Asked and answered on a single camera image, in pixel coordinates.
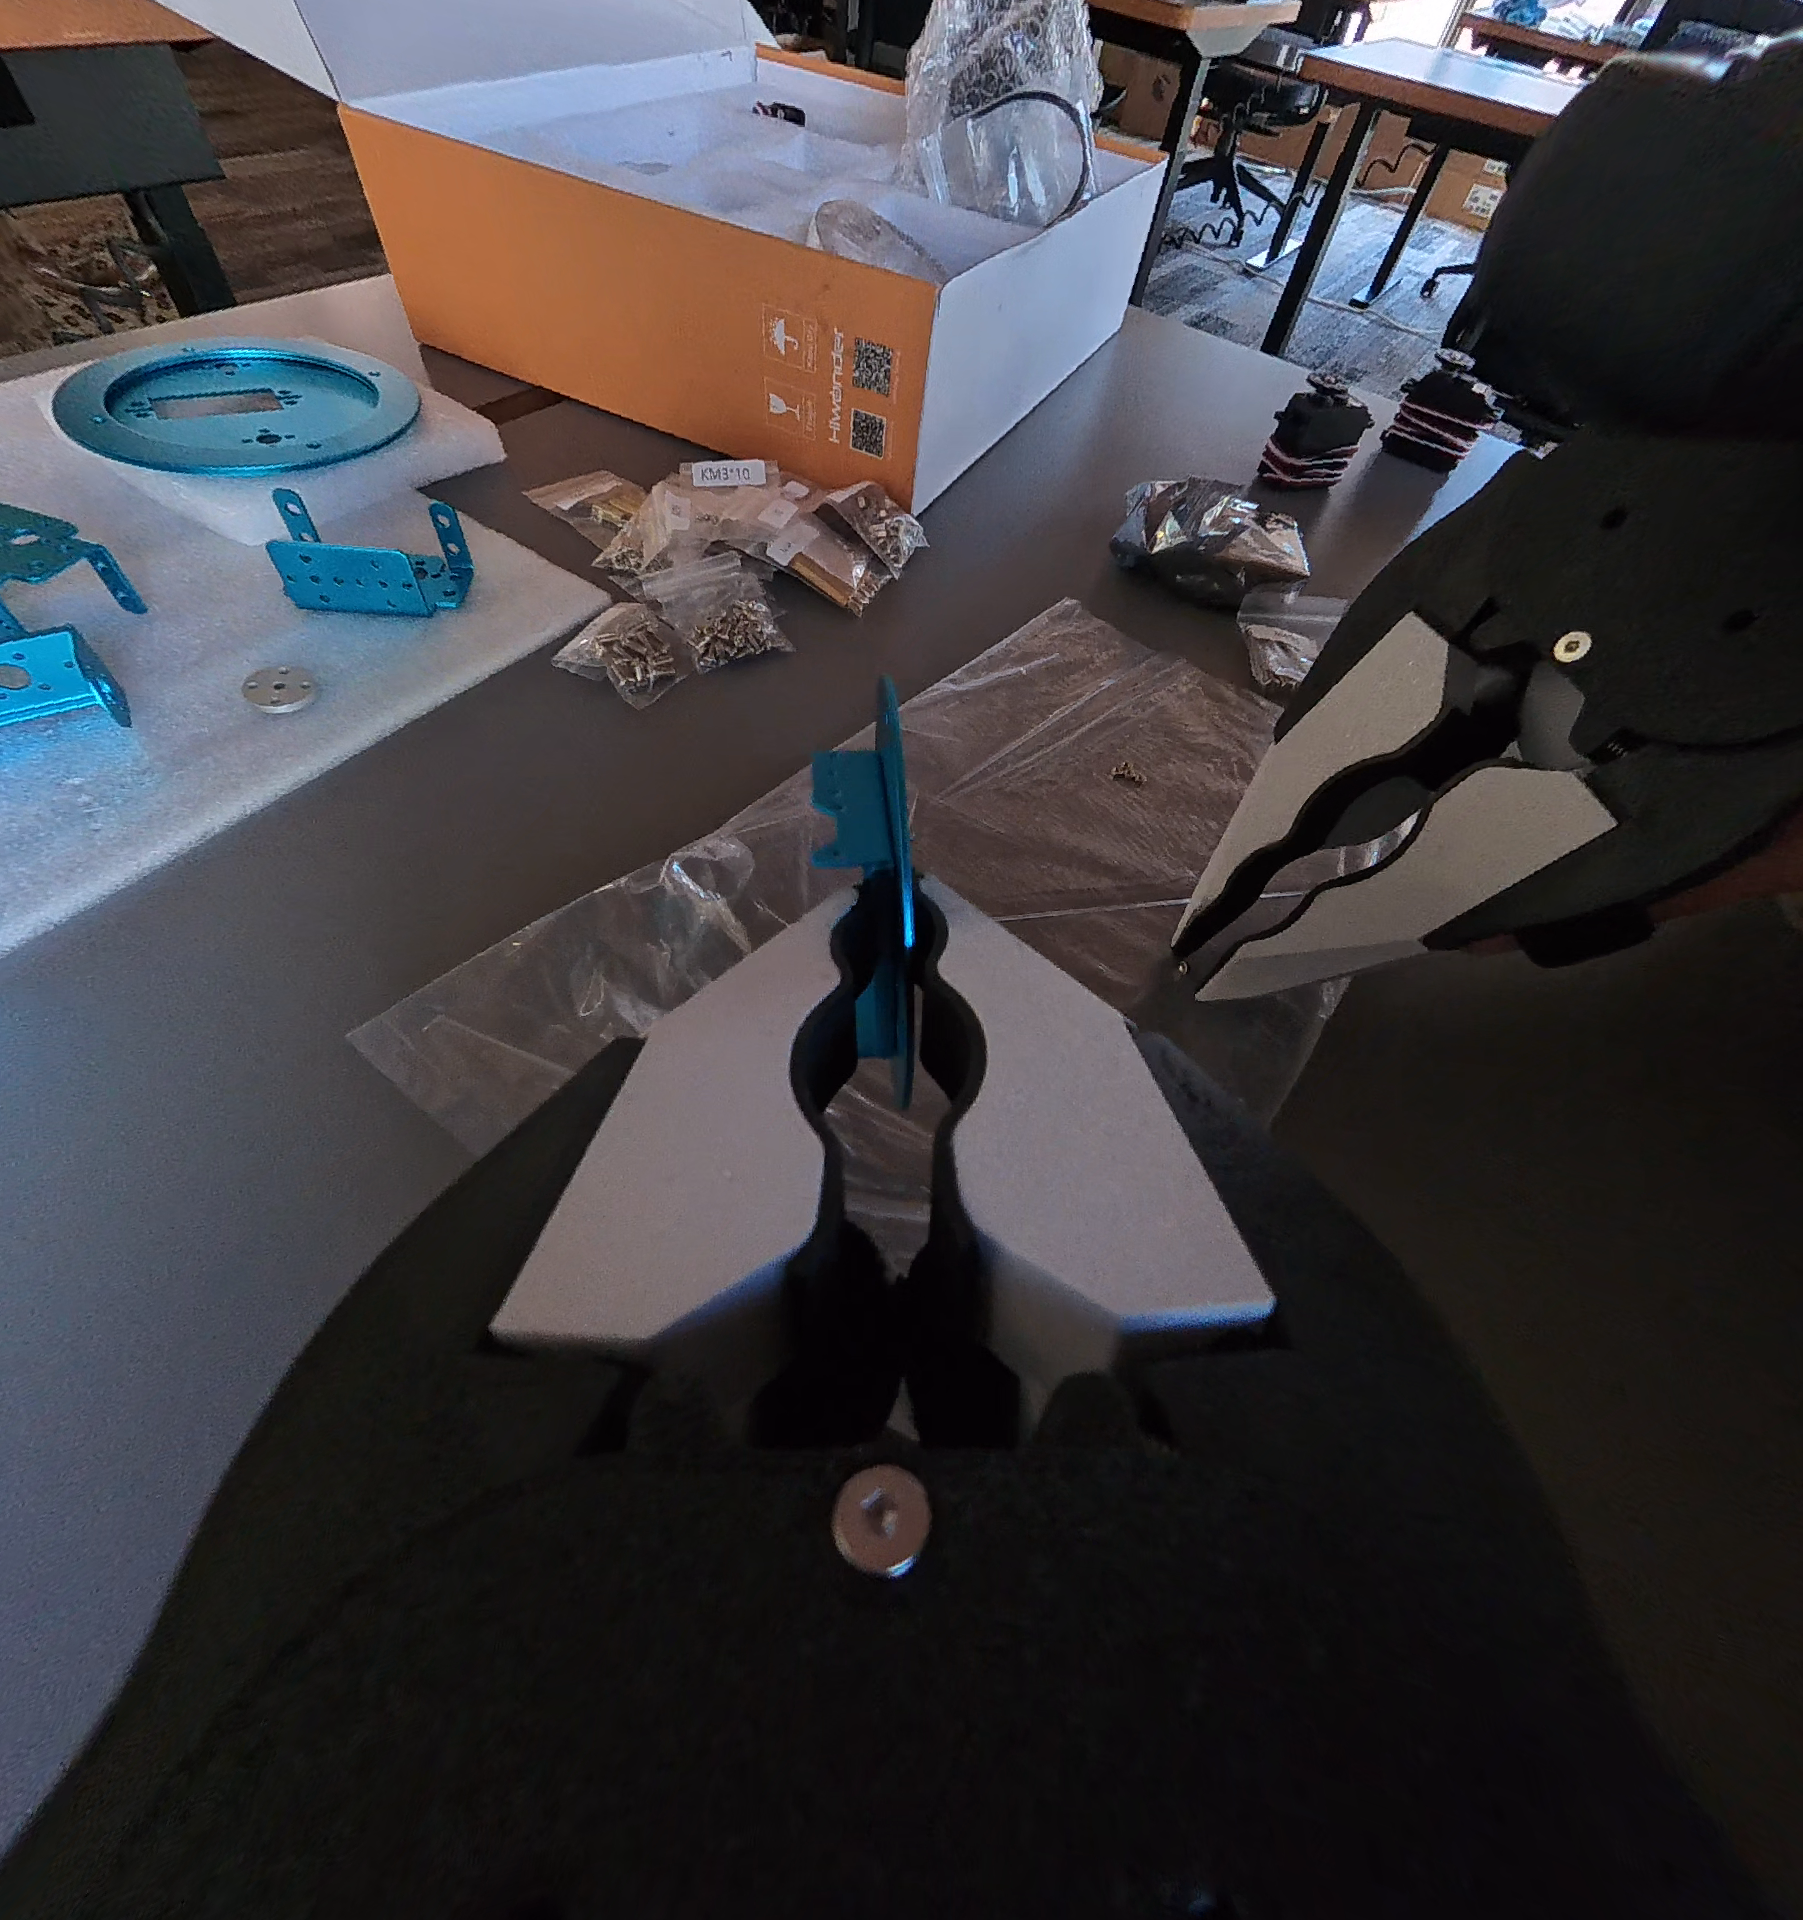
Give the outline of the bag of dark servo parts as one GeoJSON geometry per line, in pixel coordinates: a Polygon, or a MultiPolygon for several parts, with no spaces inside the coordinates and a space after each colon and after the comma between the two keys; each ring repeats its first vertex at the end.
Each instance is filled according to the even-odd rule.
{"type": "Polygon", "coordinates": [[[1293,516],[1205,477],[1133,486],[1107,548],[1115,566],[1215,612],[1237,612],[1263,588],[1289,591],[1311,577],[1293,516]]]}

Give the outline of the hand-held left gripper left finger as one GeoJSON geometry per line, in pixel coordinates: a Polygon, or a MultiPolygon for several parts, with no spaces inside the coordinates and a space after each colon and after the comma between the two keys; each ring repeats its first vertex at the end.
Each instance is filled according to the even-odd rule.
{"type": "Polygon", "coordinates": [[[620,1363],[748,1406],[821,1339],[885,1344],[891,1285],[797,1099],[801,1026],[841,987],[851,895],[658,1020],[490,1322],[514,1353],[620,1363]]]}

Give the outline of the orange and white cardboard box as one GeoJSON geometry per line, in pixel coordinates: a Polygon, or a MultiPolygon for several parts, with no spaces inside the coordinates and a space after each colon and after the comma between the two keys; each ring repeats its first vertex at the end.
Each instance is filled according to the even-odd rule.
{"type": "Polygon", "coordinates": [[[1161,160],[1047,228],[899,179],[897,81],[748,5],[184,2],[338,103],[416,337],[925,509],[1117,333],[1161,160]]]}

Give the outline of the wooden workbench with black legs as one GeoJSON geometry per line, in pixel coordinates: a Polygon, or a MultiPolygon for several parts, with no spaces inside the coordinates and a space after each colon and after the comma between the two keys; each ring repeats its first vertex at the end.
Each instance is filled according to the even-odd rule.
{"type": "Polygon", "coordinates": [[[182,318],[236,304],[188,198],[224,177],[152,2],[0,2],[0,211],[118,198],[182,318]]]}

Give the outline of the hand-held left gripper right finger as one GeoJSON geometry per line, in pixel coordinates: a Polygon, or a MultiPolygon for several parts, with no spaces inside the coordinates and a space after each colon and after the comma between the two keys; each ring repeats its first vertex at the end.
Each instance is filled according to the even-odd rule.
{"type": "Polygon", "coordinates": [[[1029,1394],[1261,1328],[1273,1293],[1123,1020],[947,887],[937,978],[985,1066],[953,1129],[983,1339],[1029,1394]]]}

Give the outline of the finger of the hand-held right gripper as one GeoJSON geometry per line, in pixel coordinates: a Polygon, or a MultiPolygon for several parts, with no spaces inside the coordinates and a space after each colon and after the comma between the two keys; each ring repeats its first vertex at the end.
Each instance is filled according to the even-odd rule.
{"type": "Polygon", "coordinates": [[[1333,798],[1335,783],[1391,766],[1441,721],[1449,657],[1447,641],[1407,612],[1311,709],[1289,714],[1191,893],[1171,940],[1177,961],[1247,913],[1313,832],[1311,815],[1335,824],[1347,806],[1333,798]]]}
{"type": "Polygon", "coordinates": [[[1489,763],[1437,796],[1383,862],[1315,891],[1249,938],[1201,1002],[1269,996],[1417,957],[1425,938],[1615,829],[1573,772],[1489,763]]]}

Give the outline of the black office chair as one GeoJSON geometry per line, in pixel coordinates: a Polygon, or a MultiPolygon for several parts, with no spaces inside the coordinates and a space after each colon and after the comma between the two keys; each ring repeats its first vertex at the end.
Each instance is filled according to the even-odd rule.
{"type": "Polygon", "coordinates": [[[1249,46],[1211,71],[1197,115],[1197,131],[1211,132],[1207,148],[1191,148],[1181,169],[1181,187],[1207,184],[1209,203],[1221,207],[1217,223],[1189,228],[1187,245],[1239,246],[1247,227],[1245,195],[1287,221],[1305,196],[1305,184],[1279,198],[1243,166],[1245,137],[1281,137],[1317,121],[1325,89],[1301,77],[1315,41],[1291,29],[1267,29],[1249,46]]]}

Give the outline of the white foam tray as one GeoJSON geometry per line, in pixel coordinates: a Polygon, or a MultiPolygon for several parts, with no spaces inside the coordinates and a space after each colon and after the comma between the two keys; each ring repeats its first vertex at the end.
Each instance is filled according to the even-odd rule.
{"type": "Polygon", "coordinates": [[[90,709],[0,731],[0,958],[566,641],[606,605],[600,588],[468,521],[476,583],[464,609],[300,611],[264,544],[224,541],[76,468],[78,450],[38,407],[66,373],[0,382],[0,502],[110,548],[148,612],[124,612],[90,564],[16,591],[32,630],[82,633],[134,727],[90,709]],[[310,670],[316,703],[290,716],[254,710],[242,682],[270,666],[310,670]]]}

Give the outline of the pile of screw bags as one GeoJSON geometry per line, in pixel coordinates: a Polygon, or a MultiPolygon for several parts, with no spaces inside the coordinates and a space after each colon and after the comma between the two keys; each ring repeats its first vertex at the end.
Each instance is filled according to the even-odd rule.
{"type": "Polygon", "coordinates": [[[789,655],[773,581],[861,617],[929,547],[879,482],[829,489],[769,458],[692,460],[652,486],[596,468],[528,501],[592,544],[618,592],[554,666],[634,710],[688,674],[789,655]]]}

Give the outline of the small clear parts bag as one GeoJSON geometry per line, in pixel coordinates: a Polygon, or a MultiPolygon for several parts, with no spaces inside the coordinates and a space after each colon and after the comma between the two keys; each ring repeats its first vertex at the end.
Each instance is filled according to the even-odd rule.
{"type": "Polygon", "coordinates": [[[1293,695],[1347,607],[1349,603],[1341,597],[1317,595],[1301,587],[1251,588],[1235,611],[1235,620],[1253,684],[1275,701],[1293,695]]]}

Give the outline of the wide teal flat bracket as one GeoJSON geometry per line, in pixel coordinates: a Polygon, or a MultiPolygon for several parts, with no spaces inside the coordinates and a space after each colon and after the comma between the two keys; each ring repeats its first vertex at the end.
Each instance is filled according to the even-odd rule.
{"type": "Polygon", "coordinates": [[[124,612],[144,617],[146,601],[108,547],[88,541],[68,521],[0,501],[0,645],[32,636],[2,598],[12,584],[42,587],[90,564],[124,612]]]}

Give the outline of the grey desk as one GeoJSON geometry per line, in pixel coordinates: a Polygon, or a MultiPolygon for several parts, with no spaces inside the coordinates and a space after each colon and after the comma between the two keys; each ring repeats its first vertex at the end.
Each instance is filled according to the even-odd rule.
{"type": "MultiPolygon", "coordinates": [[[[350,1035],[801,772],[875,674],[1063,598],[1243,684],[1105,541],[1141,478],[1247,474],[1299,381],[1131,311],[893,597],[797,611],[779,690],[626,712],[524,660],[0,962],[0,1857],[284,1371],[468,1165],[350,1035]]],[[[1803,1916],[1803,936],[1751,904],[1575,971],[1369,972],[1273,1134],[1485,1377],[1647,1716],[1803,1916]]]]}

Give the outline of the person's right hand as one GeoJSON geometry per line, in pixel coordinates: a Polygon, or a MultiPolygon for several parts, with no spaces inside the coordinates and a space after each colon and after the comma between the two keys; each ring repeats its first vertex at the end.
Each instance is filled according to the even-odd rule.
{"type": "Polygon", "coordinates": [[[1649,915],[1653,922],[1665,924],[1745,903],[1793,896],[1803,896],[1803,809],[1745,862],[1687,893],[1655,903],[1649,915]]]}

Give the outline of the bubble wrap bundle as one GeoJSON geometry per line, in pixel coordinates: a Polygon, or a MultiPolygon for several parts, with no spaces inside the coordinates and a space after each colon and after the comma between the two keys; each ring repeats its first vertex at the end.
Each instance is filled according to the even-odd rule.
{"type": "Polygon", "coordinates": [[[907,156],[941,205],[1051,228],[1097,189],[1083,2],[933,2],[907,60],[907,156]]]}

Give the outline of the clear plastic bag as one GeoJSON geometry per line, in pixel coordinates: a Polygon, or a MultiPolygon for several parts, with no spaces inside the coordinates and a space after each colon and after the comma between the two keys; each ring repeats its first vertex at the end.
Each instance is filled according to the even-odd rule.
{"type": "MultiPolygon", "coordinates": [[[[1273,709],[1061,601],[901,709],[915,867],[1259,1122],[1343,984],[1183,1005],[1169,936],[1263,756],[1273,709]],[[1107,779],[1131,761],[1147,787],[1107,779]]],[[[354,1051],[470,1155],[602,1046],[640,1038],[847,882],[805,772],[704,839],[506,936],[366,1020],[354,1051]]]]}

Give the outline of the small blue angled bracket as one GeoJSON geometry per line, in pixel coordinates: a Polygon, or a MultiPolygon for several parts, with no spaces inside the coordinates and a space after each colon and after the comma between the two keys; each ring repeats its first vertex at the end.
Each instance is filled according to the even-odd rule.
{"type": "Polygon", "coordinates": [[[90,709],[134,727],[124,688],[78,629],[0,639],[0,729],[90,709]]]}

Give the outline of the wooden office desk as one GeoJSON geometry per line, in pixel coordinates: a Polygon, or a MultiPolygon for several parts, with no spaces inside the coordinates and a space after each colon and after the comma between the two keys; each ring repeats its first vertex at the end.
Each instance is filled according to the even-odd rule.
{"type": "Polygon", "coordinates": [[[1321,258],[1335,237],[1351,183],[1365,160],[1377,115],[1399,115],[1423,125],[1435,141],[1435,154],[1431,169],[1415,187],[1407,215],[1393,233],[1389,253],[1361,301],[1363,307],[1377,301],[1389,287],[1449,154],[1499,160],[1513,173],[1579,92],[1579,85],[1523,65],[1387,38],[1317,48],[1303,58],[1299,75],[1321,86],[1331,105],[1351,109],[1351,125],[1261,339],[1259,351],[1271,359],[1283,359],[1287,353],[1321,258]]]}

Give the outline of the blue multi-hole box bracket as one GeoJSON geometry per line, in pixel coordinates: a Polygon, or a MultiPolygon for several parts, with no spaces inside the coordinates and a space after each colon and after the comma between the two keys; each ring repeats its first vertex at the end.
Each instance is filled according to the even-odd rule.
{"type": "Polygon", "coordinates": [[[460,611],[474,588],[464,524],[444,501],[430,504],[438,557],[324,541],[298,493],[276,489],[272,501],[288,539],[268,541],[266,555],[288,601],[306,612],[434,617],[460,611]]]}

